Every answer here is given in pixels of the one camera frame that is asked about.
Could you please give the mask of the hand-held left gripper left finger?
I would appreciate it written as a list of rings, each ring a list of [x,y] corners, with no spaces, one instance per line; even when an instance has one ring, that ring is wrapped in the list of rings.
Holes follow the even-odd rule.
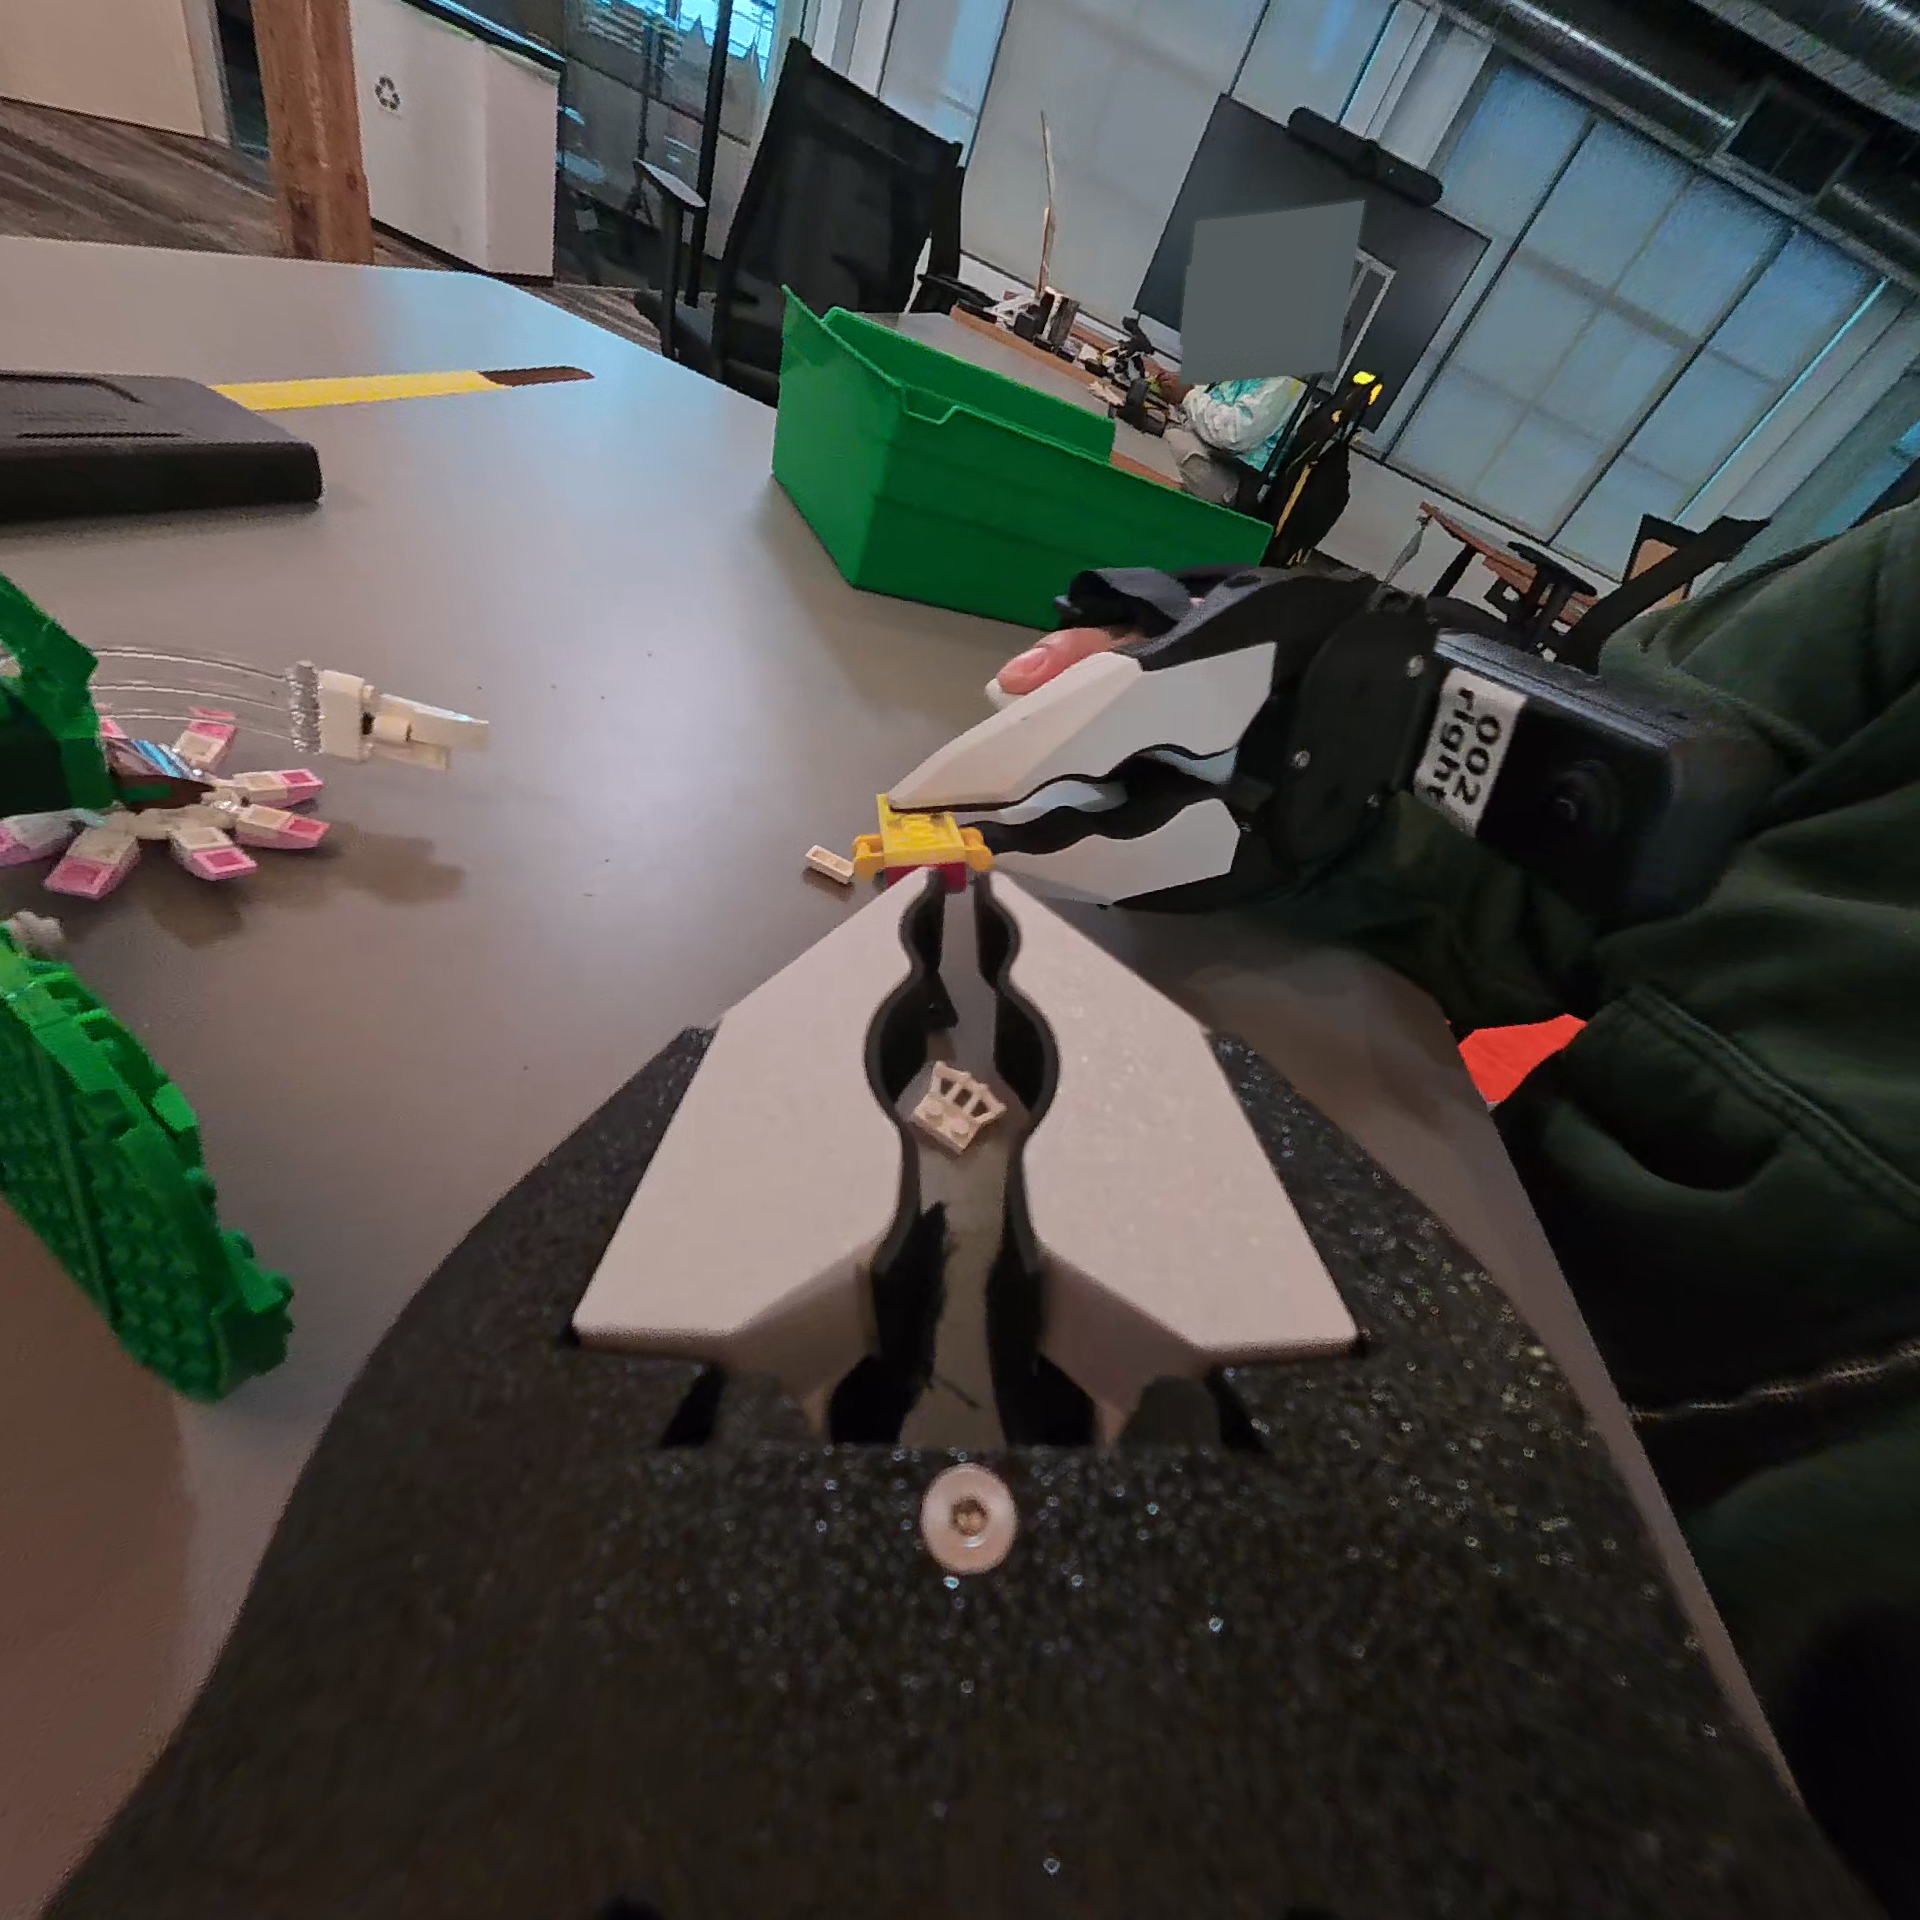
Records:
[[[947,882],[900,881],[737,1002],[574,1309],[581,1347],[771,1377],[899,1437],[945,1302],[945,1216],[899,1099],[954,1025]]]

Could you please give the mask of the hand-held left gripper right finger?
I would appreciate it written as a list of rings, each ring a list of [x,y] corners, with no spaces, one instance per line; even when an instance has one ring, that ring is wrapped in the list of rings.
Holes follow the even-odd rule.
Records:
[[[1024,1107],[988,1283],[1003,1437],[1110,1443],[1155,1386],[1356,1354],[1210,1032],[1012,881],[976,884],[976,955]]]

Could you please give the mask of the yellow and magenta lego piece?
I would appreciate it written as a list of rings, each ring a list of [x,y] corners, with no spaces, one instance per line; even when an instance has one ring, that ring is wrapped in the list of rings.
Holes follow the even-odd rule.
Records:
[[[875,881],[880,886],[937,873],[948,893],[962,893],[972,881],[990,873],[994,853],[980,830],[960,826],[947,809],[899,809],[877,796],[877,828],[854,838],[851,858],[853,881]]]

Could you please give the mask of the person's right forearm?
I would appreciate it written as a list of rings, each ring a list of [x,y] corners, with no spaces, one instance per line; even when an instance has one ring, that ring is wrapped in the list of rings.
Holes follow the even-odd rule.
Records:
[[[1645,614],[1601,673],[1773,757],[1691,910],[1602,930],[1398,800],[1280,918],[1453,1025],[1585,1022],[1494,1125],[1691,1497],[1806,1460],[1915,1507],[1915,506]]]

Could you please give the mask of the white crown lego piece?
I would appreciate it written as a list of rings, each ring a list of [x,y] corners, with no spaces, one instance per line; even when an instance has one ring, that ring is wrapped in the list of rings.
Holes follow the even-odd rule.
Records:
[[[1003,1116],[1003,1099],[986,1081],[954,1064],[933,1064],[908,1121],[929,1144],[958,1158]]]

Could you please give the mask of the green lego build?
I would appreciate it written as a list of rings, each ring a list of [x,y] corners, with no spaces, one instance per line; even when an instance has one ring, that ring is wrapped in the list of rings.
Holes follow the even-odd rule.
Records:
[[[93,654],[2,582],[5,816],[102,808]],[[26,915],[2,934],[5,1201],[110,1333],[174,1393],[222,1401],[283,1364],[293,1288],[232,1232],[202,1125],[110,1006]]]

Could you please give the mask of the pink lego flower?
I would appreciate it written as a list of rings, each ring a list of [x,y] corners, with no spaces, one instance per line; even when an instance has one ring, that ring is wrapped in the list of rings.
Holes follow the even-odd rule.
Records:
[[[49,893],[106,901],[147,848],[205,882],[257,870],[257,853],[309,853],[325,844],[325,778],[307,765],[233,764],[242,720],[218,706],[182,715],[133,712],[98,723],[102,808],[65,805],[14,811],[2,822],[5,869],[43,867]]]

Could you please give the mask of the person's right hand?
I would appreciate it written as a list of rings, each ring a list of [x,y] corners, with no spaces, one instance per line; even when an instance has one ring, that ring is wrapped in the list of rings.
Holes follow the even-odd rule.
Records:
[[[996,704],[1019,699],[1026,693],[1056,681],[1072,666],[1108,654],[1129,637],[1129,630],[1094,626],[1074,626],[1048,634],[998,670],[992,683],[992,698]]]

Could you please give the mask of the orange flat object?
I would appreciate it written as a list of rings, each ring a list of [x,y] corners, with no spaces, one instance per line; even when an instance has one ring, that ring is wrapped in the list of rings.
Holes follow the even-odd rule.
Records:
[[[1558,1014],[1533,1025],[1478,1026],[1456,1043],[1460,1064],[1489,1112],[1502,1107],[1544,1064],[1564,1052],[1587,1022]]]

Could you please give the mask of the green plastic bin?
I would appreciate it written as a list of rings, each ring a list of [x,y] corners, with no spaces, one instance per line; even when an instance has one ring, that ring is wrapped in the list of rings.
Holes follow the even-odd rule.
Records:
[[[1043,630],[1088,570],[1254,565],[1259,518],[1116,466],[1116,422],[784,293],[772,473],[851,587]]]

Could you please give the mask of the background wooden desk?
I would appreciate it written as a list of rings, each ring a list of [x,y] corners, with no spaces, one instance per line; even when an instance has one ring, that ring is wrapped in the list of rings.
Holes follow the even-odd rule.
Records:
[[[1162,484],[1178,491],[1184,488],[1180,460],[1169,451],[1165,442],[1117,420],[1114,403],[1101,398],[1098,382],[1080,365],[1018,338],[1008,328],[998,328],[965,306],[942,316],[912,310],[885,320],[900,334],[924,340],[940,352],[948,352],[1028,388],[1050,393],[1056,400],[1066,400],[1081,412],[1107,419],[1107,426],[1114,428],[1114,466],[1136,475],[1155,475]]]

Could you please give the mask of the black office chair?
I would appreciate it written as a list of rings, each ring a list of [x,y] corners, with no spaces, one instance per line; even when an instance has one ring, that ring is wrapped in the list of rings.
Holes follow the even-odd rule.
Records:
[[[690,229],[706,202],[652,163],[636,179],[661,204],[658,276],[636,294],[661,355],[764,403],[780,398],[789,297],[821,316],[899,316],[921,267],[958,266],[962,146],[832,70],[803,38],[784,49],[712,300],[690,283],[701,258]]]

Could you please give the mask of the black flat device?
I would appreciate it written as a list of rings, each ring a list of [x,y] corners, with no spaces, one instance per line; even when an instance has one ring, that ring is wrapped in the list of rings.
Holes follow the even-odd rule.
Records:
[[[307,508],[317,451],[176,374],[2,372],[2,523]]]

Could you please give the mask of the wall television screen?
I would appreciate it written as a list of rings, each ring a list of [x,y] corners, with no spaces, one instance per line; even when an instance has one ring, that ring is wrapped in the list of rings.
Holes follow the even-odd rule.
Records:
[[[1467,288],[1489,249],[1485,238],[1440,205],[1417,209],[1356,181],[1296,142],[1286,124],[1230,97],[1217,98],[1138,285],[1133,316],[1180,330],[1184,275],[1201,221],[1338,202],[1362,204],[1358,246],[1390,272],[1366,328],[1342,346],[1347,369],[1376,374],[1384,382],[1380,404],[1390,404]]]

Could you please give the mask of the wooden post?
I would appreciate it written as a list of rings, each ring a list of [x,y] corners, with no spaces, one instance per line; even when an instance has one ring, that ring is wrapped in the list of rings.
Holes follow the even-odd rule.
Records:
[[[280,227],[291,257],[373,266],[347,2],[253,2]]]

